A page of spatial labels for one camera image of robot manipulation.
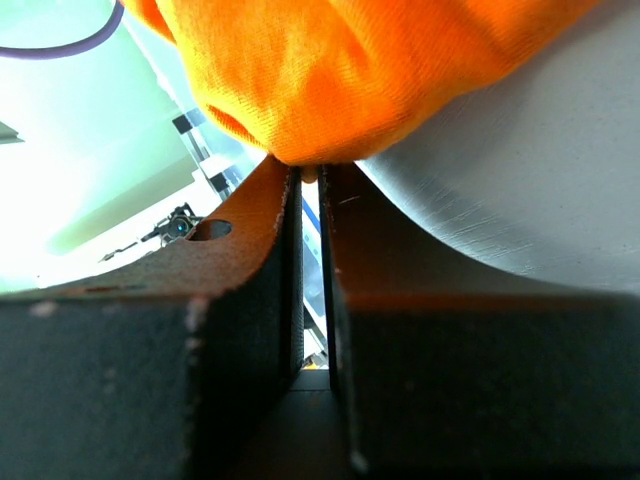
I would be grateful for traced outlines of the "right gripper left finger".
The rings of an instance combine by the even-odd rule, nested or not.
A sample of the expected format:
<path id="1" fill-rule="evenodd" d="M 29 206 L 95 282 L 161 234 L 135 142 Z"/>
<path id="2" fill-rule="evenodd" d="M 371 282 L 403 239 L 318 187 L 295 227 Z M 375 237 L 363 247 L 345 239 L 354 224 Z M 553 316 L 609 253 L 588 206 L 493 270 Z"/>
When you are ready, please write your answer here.
<path id="1" fill-rule="evenodd" d="M 3 296 L 2 477 L 220 477 L 301 365 L 300 217 L 267 158 L 190 236 Z"/>

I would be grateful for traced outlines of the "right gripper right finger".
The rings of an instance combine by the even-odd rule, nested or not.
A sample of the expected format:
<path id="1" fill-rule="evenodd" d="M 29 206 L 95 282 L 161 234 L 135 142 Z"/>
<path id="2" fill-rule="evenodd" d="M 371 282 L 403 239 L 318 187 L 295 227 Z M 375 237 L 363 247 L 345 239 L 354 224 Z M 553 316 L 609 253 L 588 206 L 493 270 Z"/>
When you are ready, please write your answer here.
<path id="1" fill-rule="evenodd" d="M 635 479 L 639 299 L 523 278 L 320 176 L 327 314 L 363 479 Z"/>

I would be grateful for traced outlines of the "orange t shirt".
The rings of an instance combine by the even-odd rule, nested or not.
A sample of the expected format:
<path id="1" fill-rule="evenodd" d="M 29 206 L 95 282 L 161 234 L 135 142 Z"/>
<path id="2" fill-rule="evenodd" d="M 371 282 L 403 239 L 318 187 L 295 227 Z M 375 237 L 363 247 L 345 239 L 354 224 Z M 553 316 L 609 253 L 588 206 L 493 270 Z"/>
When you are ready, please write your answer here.
<path id="1" fill-rule="evenodd" d="M 361 160 L 521 67 L 590 1 L 129 1 L 199 109 L 290 166 Z"/>

